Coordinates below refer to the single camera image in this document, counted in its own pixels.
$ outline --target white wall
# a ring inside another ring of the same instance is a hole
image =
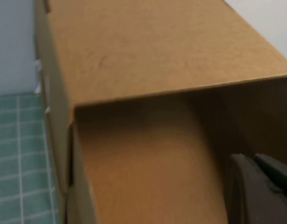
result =
[[[287,0],[225,0],[287,58]]]
[[[0,0],[0,95],[35,90],[33,0]]]

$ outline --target green tile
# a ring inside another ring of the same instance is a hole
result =
[[[14,112],[0,112],[0,125],[16,123],[16,111]]]
[[[18,141],[10,140],[9,142],[0,143],[0,158],[18,154]]]
[[[52,156],[51,156],[51,152],[49,152],[49,157],[48,157],[48,167],[49,167],[49,168],[52,168],[50,158],[52,158]]]
[[[0,140],[15,139],[15,138],[17,138],[16,125],[0,127]]]
[[[52,200],[53,200],[54,208],[57,209],[59,207],[59,204],[58,204],[55,190],[52,191]]]
[[[20,125],[20,136],[34,136],[34,135],[43,135],[43,127],[41,122],[27,123]]]
[[[23,193],[48,188],[49,186],[47,172],[34,173],[22,176]]]
[[[52,213],[24,220],[24,224],[52,224],[52,223],[54,223]]]
[[[18,177],[0,181],[0,197],[19,195]]]
[[[43,120],[42,109],[32,109],[20,111],[20,121],[36,121]]]
[[[55,176],[54,176],[54,172],[51,170],[50,171],[50,180],[51,180],[51,187],[55,186]]]
[[[18,174],[18,159],[0,162],[0,177]]]
[[[21,153],[42,152],[44,151],[43,137],[34,137],[20,140]]]
[[[0,202],[0,222],[21,217],[21,206],[19,199]]]
[[[19,105],[21,109],[41,107],[42,106],[41,97],[33,95],[20,96]]]
[[[16,97],[0,97],[0,110],[16,109]]]
[[[49,192],[23,197],[24,216],[51,210]]]
[[[35,170],[35,169],[46,169],[46,158],[45,155],[28,155],[21,157],[21,170],[22,172]]]

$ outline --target dark object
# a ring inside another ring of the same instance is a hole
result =
[[[287,165],[264,154],[256,154],[254,161],[287,196]]]
[[[274,167],[273,161],[263,158],[257,155],[255,160],[266,171]],[[230,156],[224,195],[229,224],[287,224],[285,192],[247,156]]]

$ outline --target cardboard box flap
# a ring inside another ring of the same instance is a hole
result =
[[[227,223],[222,175],[181,99],[81,110],[76,124],[81,148],[74,151],[82,154],[99,223]]]
[[[51,0],[71,105],[287,75],[287,60],[221,0]]]

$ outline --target grout line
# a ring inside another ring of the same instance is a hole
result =
[[[13,223],[18,223],[20,221],[21,221],[20,218],[12,218],[12,219],[8,219],[5,221],[0,221],[0,224],[13,224]]]
[[[46,131],[45,131],[45,124],[42,122],[42,130],[44,134],[44,150],[45,150],[45,157],[46,157],[46,167],[49,168],[49,155],[48,155],[48,146],[47,146],[47,140],[46,140]],[[51,183],[51,172],[47,172],[48,175],[48,187],[49,189],[52,189],[52,183]],[[53,195],[52,191],[49,191],[49,196],[50,196],[50,204],[51,204],[51,209],[54,210],[54,200],[53,200]],[[54,224],[56,224],[56,219],[55,219],[55,213],[53,212],[52,218],[54,220]]]
[[[32,215],[29,215],[29,216],[25,216],[24,219],[27,220],[27,219],[32,219],[32,218],[38,218],[38,217],[41,217],[41,216],[44,216],[44,215],[47,215],[47,214],[54,214],[58,212],[58,209],[52,209],[52,210],[48,210],[48,211],[43,211],[43,212],[40,212],[40,213],[36,213],[36,214],[32,214]]]
[[[18,159],[18,155],[11,155],[11,156],[2,157],[2,158],[0,158],[0,162],[5,162],[8,160],[15,160],[15,159]]]
[[[41,194],[41,193],[47,193],[49,191],[53,191],[53,189],[40,189],[40,190],[34,190],[34,191],[30,191],[27,193],[21,193],[19,195],[14,195],[14,196],[8,196],[8,197],[0,197],[0,203],[1,202],[5,202],[5,201],[10,201],[10,200],[14,200],[14,199],[21,199],[23,197],[28,197],[28,196],[32,196],[32,195],[36,195],[36,194]]]
[[[44,173],[44,172],[51,172],[51,168],[48,169],[34,169],[34,170],[29,170],[29,171],[25,171],[21,174],[21,176],[27,176],[27,175],[31,175],[31,174],[37,174],[37,173]],[[1,176],[0,177],[0,181],[7,181],[7,180],[12,180],[19,177],[18,174],[11,174],[11,175],[7,175],[7,176]]]
[[[31,121],[22,121],[19,122],[21,125],[25,125],[25,124],[37,124],[37,123],[41,123],[41,120],[31,120]],[[0,125],[0,127],[9,127],[9,126],[14,126],[16,125],[16,123],[9,123],[9,124],[2,124]]]
[[[45,152],[24,153],[24,154],[21,154],[21,157],[31,156],[31,155],[44,155],[44,154],[45,154]],[[0,158],[0,162],[5,162],[5,161],[8,161],[8,160],[14,160],[14,159],[17,159],[17,158],[18,158],[18,155],[5,156],[5,157],[1,157]]]
[[[23,172],[22,175],[23,176],[27,176],[27,175],[31,175],[31,174],[44,173],[44,172],[50,172],[50,171],[51,171],[50,168],[47,168],[47,169],[35,169],[35,170],[30,170],[30,171]]]
[[[43,137],[44,137],[44,135],[32,135],[32,136],[26,136],[26,137],[22,137],[22,138],[18,137],[18,138],[19,138],[19,140],[28,140],[28,139],[41,139]],[[10,141],[18,140],[18,138],[3,139],[3,140],[0,140],[0,144],[9,143]]]
[[[39,218],[41,216],[44,216],[44,215],[47,215],[47,214],[50,214],[50,213],[56,213],[56,212],[58,212],[58,210],[43,211],[43,212],[39,212],[39,213],[32,214],[32,215],[29,215],[29,216],[25,216],[24,220],[29,220],[29,219],[33,219],[33,218]],[[1,221],[0,224],[12,224],[12,223],[20,222],[20,220],[21,220],[20,218],[12,218],[12,219],[8,219],[8,220],[5,220],[5,221]]]
[[[20,97],[16,97],[16,113],[17,113],[17,141],[18,141],[18,177],[19,177],[19,192],[20,192],[20,221],[24,224],[23,219],[23,193],[22,193],[22,177],[21,177],[21,139],[20,139]]]
[[[17,96],[18,96],[18,94],[0,95],[0,100],[2,100],[2,99],[4,99],[4,100],[6,100],[6,99],[14,99]]]
[[[12,174],[12,175],[7,175],[7,176],[2,176],[0,177],[0,181],[8,181],[12,180],[18,177],[18,174]]]
[[[37,106],[37,107],[30,107],[30,108],[21,108],[21,111],[32,111],[32,110],[39,110],[42,109],[41,106]],[[0,110],[0,113],[8,113],[8,112],[16,112],[17,109],[7,109],[7,110]]]

